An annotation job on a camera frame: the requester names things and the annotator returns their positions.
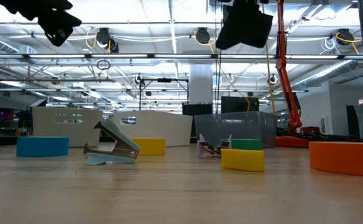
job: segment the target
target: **clear plastic bin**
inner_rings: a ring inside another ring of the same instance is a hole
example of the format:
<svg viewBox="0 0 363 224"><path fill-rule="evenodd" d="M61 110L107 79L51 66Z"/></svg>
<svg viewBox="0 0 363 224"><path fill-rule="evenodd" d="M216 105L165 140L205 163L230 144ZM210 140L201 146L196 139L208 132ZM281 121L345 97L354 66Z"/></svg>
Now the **clear plastic bin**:
<svg viewBox="0 0 363 224"><path fill-rule="evenodd" d="M220 139L260 139L262 147L274 147L277 136L277 115L250 111L194 116L196 136L202 134L210 144Z"/></svg>

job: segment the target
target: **small toy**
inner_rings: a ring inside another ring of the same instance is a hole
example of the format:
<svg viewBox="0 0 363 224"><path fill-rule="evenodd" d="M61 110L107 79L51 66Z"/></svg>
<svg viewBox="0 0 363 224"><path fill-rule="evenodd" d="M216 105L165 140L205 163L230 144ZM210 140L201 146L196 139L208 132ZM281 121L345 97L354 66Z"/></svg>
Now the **small toy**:
<svg viewBox="0 0 363 224"><path fill-rule="evenodd" d="M231 135L227 141L220 141L219 146L211 146L208 141L205 141L204 136L200 134L200 140L197 141L198 158L202 158L205 153L212 156L221 156L221 149L228 149L231 146Z"/></svg>
<svg viewBox="0 0 363 224"><path fill-rule="evenodd" d="M131 139L126 137L118 125L111 119L102 119L93 129L105 131L115 140L112 151L99 151L92 149L87 142L83 154L88 165L96 166L106 162L135 163L140 152L140 147Z"/></svg>

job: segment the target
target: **red base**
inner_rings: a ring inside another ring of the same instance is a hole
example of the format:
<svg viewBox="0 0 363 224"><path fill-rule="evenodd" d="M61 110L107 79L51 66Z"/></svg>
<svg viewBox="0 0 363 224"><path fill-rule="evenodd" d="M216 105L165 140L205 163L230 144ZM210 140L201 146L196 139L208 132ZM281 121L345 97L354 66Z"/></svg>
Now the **red base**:
<svg viewBox="0 0 363 224"><path fill-rule="evenodd" d="M277 147L305 147L308 148L309 141L306 139L300 139L292 136L278 137L275 140L275 146Z"/></svg>

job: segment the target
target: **table surface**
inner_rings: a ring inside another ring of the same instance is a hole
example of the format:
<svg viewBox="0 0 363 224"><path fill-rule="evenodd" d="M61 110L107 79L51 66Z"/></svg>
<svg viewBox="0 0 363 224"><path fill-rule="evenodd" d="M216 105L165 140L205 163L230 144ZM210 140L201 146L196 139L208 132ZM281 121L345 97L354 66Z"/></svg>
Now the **table surface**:
<svg viewBox="0 0 363 224"><path fill-rule="evenodd" d="M255 173L198 159L195 145L102 166L82 149L15 148L0 147L0 223L363 223L363 177L310 170L307 149L266 149Z"/></svg>

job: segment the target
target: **ceiling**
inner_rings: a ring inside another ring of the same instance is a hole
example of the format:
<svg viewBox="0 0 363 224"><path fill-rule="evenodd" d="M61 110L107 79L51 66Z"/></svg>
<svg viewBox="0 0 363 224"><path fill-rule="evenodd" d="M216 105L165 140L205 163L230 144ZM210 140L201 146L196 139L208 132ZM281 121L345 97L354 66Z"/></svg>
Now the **ceiling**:
<svg viewBox="0 0 363 224"><path fill-rule="evenodd" d="M92 46L94 44L94 34L100 27L110 28L119 44L120 54L211 54L211 48L207 45L197 44L194 38L190 38L198 27L207 27L212 34L221 29L221 8L214 13L214 7L207 7L206 0L70 0L74 7L69 11L70 14L83 21L81 27L74 28L74 33L61 47L53 46L45 37L44 32L37 25L37 21L28 21L20 14L10 14L0 6L0 39L9 45L28 45L36 50L38 54L106 54L104 49L96 45L91 49L86 41ZM290 29L288 36L287 54L289 55L333 55L356 54L351 45L337 45L332 50L324 50L325 39L330 34L335 35L340 28L349 29L355 38L361 38L359 13L354 7L353 1L330 0L330 5L321 8L321 11L314 16L308 17L305 21L300 21L310 8L311 1L293 1L293 4L285 5L284 20L286 28ZM271 14L273 27L269 37L269 54L275 54L275 38L277 35L277 13L276 5L268 4L265 6L265 13ZM357 43L357 48L362 53L362 43ZM222 54L265 54L265 49L257 49L248 45L239 44L228 50L223 50ZM0 60L0 66L10 66L8 69L19 75L34 74L34 78L97 78L100 70L92 62L79 60L85 66L58 66L54 60L46 60L50 66L44 67L37 65L28 66L9 65L9 61ZM131 66L129 60L117 60L116 65L112 66L107 72L102 73L101 78L111 77L113 82L85 82L84 88L135 88L134 79L137 74L144 78L185 78L188 79L190 64L197 61L189 60L133 60ZM216 70L215 62L205 62L212 65L213 71ZM317 62L290 62L287 65L290 80L295 80L305 73L322 66L323 61ZM265 60L252 63L242 61L227 61L221 64L222 69L227 75L233 76L233 84L238 89L265 90L267 86L267 64ZM277 74L274 61L271 61L270 72ZM34 85L42 85L45 88L70 88L69 83L52 85L51 83L34 82ZM11 87L0 83L0 87ZM153 83L150 88L182 88L177 83ZM232 89L225 77L222 78L222 89ZM106 93L103 96L116 103L136 103L136 100L128 93ZM100 102L92 96L81 96L78 92L71 92L69 97L79 102ZM185 99L186 93L183 91L175 93L153 93L148 97L151 99L180 98ZM180 105L167 105L164 101L163 106L171 108L174 112L179 112Z"/></svg>

